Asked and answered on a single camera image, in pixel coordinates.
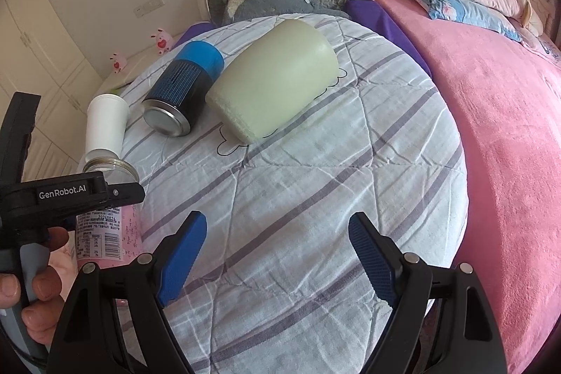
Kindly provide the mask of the person left hand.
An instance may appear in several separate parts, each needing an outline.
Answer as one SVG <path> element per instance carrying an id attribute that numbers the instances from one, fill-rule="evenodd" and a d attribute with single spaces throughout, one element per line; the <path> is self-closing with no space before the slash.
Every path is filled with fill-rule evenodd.
<path id="1" fill-rule="evenodd" d="M 49 229 L 48 247 L 52 259 L 48 267 L 32 280 L 37 300 L 22 311 L 29 336 L 38 344 L 50 346 L 65 300 L 77 275 L 77 265 L 70 255 L 70 235 L 61 227 Z"/>

